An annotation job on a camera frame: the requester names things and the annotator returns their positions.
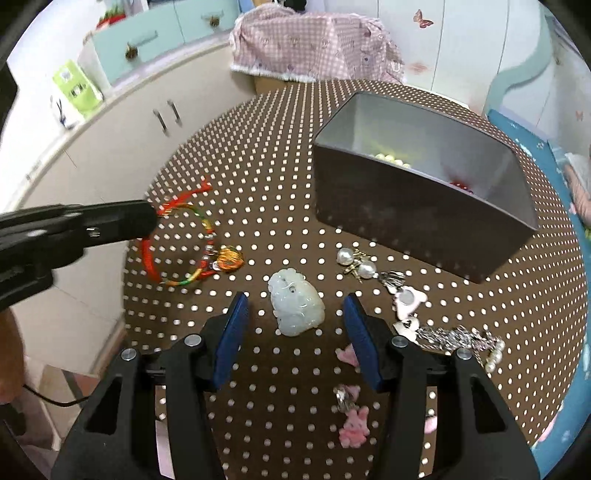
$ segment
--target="polka dot tablecloth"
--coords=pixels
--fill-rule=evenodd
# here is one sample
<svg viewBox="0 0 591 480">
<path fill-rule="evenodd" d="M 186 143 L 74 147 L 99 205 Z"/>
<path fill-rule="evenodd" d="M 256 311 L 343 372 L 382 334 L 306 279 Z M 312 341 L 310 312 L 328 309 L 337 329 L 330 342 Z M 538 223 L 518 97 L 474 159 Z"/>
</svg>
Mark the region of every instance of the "polka dot tablecloth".
<svg viewBox="0 0 591 480">
<path fill-rule="evenodd" d="M 311 142 L 314 133 L 360 90 L 419 103 L 471 124 L 509 145 L 531 188 L 540 230 L 482 284 L 473 284 L 403 252 L 318 222 L 314 215 Z M 417 313 L 423 324 L 490 330 L 506 342 L 492 381 L 530 444 L 547 427 L 570 386 L 582 348 L 587 285 L 581 252 L 560 200 L 538 167 L 488 121 L 450 101 L 410 87 L 372 81 L 299 84 L 239 105 L 195 134 L 164 166 L 147 191 L 158 206 L 204 176 L 213 190 L 193 199 L 216 225 L 222 243 L 239 248 L 239 271 L 202 283 L 162 287 L 142 268 L 138 242 L 129 245 L 124 304 L 129 340 L 143 353 L 169 347 L 199 332 L 205 320 L 228 307 L 236 291 L 249 296 L 251 319 L 231 381 L 208 395 L 209 419 L 229 479 L 363 478 L 371 469 L 387 411 L 359 371 L 337 360 L 349 343 L 342 301 L 355 292 L 367 312 L 394 322 L 391 296 L 376 280 L 363 284 L 341 275 L 339 247 L 372 256 L 379 270 L 405 271 L 407 284 L 425 291 Z M 164 218 L 155 232 L 157 268 L 167 278 L 194 270 L 205 242 L 188 213 Z M 272 314 L 267 281 L 293 267 L 318 289 L 326 320 L 316 330 L 288 338 Z M 333 387 L 361 386 L 358 404 L 370 407 L 368 441 L 344 449 Z M 436 391 L 427 392 L 426 416 L 437 413 Z M 165 391 L 157 414 L 165 419 Z M 420 476 L 430 473 L 435 433 L 426 435 Z"/>
</svg>

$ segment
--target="gray box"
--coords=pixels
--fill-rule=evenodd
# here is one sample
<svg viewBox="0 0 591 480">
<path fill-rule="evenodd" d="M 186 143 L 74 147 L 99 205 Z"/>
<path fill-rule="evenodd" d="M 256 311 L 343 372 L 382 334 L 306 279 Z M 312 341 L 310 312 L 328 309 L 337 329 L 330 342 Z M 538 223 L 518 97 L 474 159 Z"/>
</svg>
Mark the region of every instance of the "gray box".
<svg viewBox="0 0 591 480">
<path fill-rule="evenodd" d="M 318 220 L 477 283 L 538 228 L 514 152 L 422 106 L 356 93 L 317 133 L 313 157 Z"/>
</svg>

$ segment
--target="black cable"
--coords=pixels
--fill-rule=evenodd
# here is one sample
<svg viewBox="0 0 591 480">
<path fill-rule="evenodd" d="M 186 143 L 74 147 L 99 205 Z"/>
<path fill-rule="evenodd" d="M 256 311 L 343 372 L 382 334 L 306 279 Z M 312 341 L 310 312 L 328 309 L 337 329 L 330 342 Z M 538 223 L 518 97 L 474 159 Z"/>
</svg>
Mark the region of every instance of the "black cable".
<svg viewBox="0 0 591 480">
<path fill-rule="evenodd" d="M 79 398 L 78 400 L 72 400 L 69 402 L 60 402 L 60 401 L 55 401 L 50 398 L 47 398 L 45 395 L 41 395 L 39 392 L 33 390 L 27 384 L 23 385 L 23 387 L 25 387 L 26 390 L 31 392 L 36 397 L 39 397 L 43 401 L 46 401 L 47 403 L 50 403 L 51 405 L 55 405 L 56 407 L 72 407 L 72 406 L 78 405 L 79 403 L 82 403 L 90 398 L 90 397 L 82 397 L 82 398 Z"/>
</svg>

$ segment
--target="hand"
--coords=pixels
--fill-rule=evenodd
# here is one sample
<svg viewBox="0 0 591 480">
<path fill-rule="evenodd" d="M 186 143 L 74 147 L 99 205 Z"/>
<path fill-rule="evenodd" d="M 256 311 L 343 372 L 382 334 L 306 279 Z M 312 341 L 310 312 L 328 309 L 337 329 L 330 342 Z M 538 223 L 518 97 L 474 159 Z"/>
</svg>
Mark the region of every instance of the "hand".
<svg viewBox="0 0 591 480">
<path fill-rule="evenodd" d="M 25 381 L 21 335 L 10 310 L 0 312 L 0 404 L 19 396 Z"/>
</svg>

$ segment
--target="teal drawer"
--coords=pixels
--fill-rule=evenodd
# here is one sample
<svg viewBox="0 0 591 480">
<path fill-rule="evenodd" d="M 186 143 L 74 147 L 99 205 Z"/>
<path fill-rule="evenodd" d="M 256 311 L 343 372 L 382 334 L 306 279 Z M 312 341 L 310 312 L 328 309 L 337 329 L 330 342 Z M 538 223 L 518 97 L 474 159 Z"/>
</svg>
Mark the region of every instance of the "teal drawer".
<svg viewBox="0 0 591 480">
<path fill-rule="evenodd" d="M 145 61 L 184 43 L 172 3 L 151 8 L 94 34 L 96 54 L 112 84 Z M 137 46 L 133 60 L 125 58 L 127 45 Z"/>
<path fill-rule="evenodd" d="M 174 0 L 174 6 L 186 43 L 231 30 L 240 13 L 237 0 Z M 218 26 L 212 25 L 212 17 L 219 19 Z"/>
</svg>

